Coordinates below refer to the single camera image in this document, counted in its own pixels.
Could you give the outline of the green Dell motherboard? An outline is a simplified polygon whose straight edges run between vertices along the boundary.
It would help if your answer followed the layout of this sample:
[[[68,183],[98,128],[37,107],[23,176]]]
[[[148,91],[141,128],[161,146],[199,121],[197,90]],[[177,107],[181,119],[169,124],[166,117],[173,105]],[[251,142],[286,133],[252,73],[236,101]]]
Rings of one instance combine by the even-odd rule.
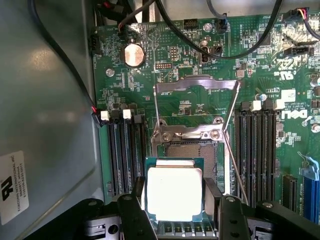
[[[128,175],[125,155],[123,110],[131,111],[131,141],[136,149],[134,116],[144,115],[146,158],[157,124],[153,87],[174,83],[187,76],[209,75],[217,81],[240,81],[240,90],[227,127],[236,160],[235,110],[249,102],[247,116],[247,199],[253,207],[254,170],[252,157],[251,105],[261,101],[260,110],[260,197],[264,197],[262,111],[266,100],[273,101],[274,201],[282,204],[283,176],[297,178],[297,208],[303,212],[304,159],[301,152],[320,164],[320,12],[303,18],[304,10],[281,14],[270,33],[263,35],[270,17],[252,15],[184,19],[175,26],[200,51],[180,40],[164,22],[134,23],[119,29],[116,25],[100,26],[90,40],[95,79],[96,105],[107,110],[112,124],[112,110],[119,110],[123,167],[126,191]],[[144,63],[129,67],[123,50],[130,44],[142,46]],[[221,128],[233,97],[229,89],[209,89],[197,85],[185,91],[157,94],[160,124],[174,132],[173,141],[223,140]]]

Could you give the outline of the CPU socket with pin grid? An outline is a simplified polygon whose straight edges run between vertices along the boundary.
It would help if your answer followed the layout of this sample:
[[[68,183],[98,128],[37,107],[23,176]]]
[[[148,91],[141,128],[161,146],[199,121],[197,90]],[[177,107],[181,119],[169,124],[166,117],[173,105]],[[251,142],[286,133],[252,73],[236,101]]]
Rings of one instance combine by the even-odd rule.
[[[150,144],[148,156],[203,158],[203,176],[213,179],[222,194],[232,193],[230,153],[223,140],[153,142]]]

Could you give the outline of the silver metal socket cover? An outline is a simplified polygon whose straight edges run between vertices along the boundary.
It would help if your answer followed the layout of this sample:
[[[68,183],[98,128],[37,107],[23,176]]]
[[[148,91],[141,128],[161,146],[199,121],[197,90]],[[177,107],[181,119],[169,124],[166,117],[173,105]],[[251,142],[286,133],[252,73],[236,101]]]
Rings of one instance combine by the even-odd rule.
[[[153,86],[153,93],[156,94],[163,92],[179,92],[186,91],[194,86],[201,86],[206,90],[232,90],[237,80],[215,80],[209,75],[188,75],[184,79],[180,79],[176,82],[171,83],[157,83]],[[170,126],[161,125],[160,128],[157,125],[154,128],[154,135],[159,137],[161,143],[169,143],[174,137],[174,132],[169,130]],[[220,129],[220,132],[223,136],[223,126]]]

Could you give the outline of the short black expansion slot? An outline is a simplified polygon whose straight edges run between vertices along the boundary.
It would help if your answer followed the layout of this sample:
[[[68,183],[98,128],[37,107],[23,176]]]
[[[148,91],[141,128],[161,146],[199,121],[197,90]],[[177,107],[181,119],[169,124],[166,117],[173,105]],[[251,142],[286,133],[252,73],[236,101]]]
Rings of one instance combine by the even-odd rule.
[[[297,184],[298,179],[292,175],[282,178],[282,205],[293,212],[297,211]]]

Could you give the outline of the blue expansion slot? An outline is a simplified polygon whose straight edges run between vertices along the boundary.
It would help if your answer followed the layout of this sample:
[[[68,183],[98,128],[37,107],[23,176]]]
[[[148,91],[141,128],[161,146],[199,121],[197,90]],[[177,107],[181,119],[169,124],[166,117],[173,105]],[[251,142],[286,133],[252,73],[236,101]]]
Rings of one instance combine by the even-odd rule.
[[[303,216],[319,225],[320,215],[320,164],[310,156],[297,152],[304,160],[300,170],[303,177]]]

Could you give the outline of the RAM slot with black latch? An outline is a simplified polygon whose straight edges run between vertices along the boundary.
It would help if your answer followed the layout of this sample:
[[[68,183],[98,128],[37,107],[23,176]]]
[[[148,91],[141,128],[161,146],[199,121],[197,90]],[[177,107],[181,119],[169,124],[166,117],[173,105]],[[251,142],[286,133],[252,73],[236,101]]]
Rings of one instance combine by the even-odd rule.
[[[248,113],[250,111],[250,103],[244,101],[240,107],[235,110],[235,147],[236,147],[236,162],[237,169],[241,178],[243,190],[241,197],[248,198],[247,194],[247,143],[248,143]]]
[[[145,161],[147,153],[146,122],[144,115],[134,116],[134,138],[135,138],[135,166],[136,176],[145,176]]]
[[[111,146],[112,146],[112,163],[115,182],[115,192],[117,195],[124,194],[126,191],[126,180],[123,163],[122,147],[122,125],[119,110],[111,111],[112,124],[110,125]]]
[[[273,101],[267,99],[262,106],[262,157],[263,157],[263,173],[265,175],[265,183],[263,190],[263,199],[274,200],[274,111]]]

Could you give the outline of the RAM slot with white latch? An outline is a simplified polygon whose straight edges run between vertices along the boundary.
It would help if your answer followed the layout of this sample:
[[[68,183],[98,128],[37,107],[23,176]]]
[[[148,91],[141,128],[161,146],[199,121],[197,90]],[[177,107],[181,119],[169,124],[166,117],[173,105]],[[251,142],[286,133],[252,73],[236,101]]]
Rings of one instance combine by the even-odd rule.
[[[252,206],[255,207],[260,197],[261,192],[261,181],[260,181],[260,170],[261,170],[261,109],[262,103],[260,100],[254,100],[250,106],[251,110],[251,140],[252,140],[252,162],[254,170],[254,187],[252,188],[253,200]]]
[[[117,194],[117,172],[115,170],[114,146],[110,113],[100,112],[101,128],[99,130],[100,157],[104,200],[109,202]]]
[[[134,155],[132,150],[132,138],[131,138],[131,110],[124,109],[122,111],[123,116],[123,127],[124,127],[124,144],[125,144],[125,161],[126,161],[126,173],[128,192],[130,193],[134,186],[135,178],[135,166],[134,166]]]

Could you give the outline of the white Foxconn label sticker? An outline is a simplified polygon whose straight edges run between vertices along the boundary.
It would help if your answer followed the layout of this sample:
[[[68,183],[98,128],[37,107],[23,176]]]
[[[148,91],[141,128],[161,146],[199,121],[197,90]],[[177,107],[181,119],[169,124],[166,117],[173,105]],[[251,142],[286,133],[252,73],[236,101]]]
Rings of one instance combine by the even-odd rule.
[[[29,207],[23,151],[0,156],[0,222],[7,224]]]

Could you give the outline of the silver coin cell battery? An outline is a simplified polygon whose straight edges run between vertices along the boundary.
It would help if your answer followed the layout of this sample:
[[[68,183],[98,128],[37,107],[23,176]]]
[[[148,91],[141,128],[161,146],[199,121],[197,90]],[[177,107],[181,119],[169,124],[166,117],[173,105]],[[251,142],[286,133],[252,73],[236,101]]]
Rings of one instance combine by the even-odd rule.
[[[130,43],[123,49],[124,63],[131,68],[138,68],[145,61],[145,51],[137,43]]]

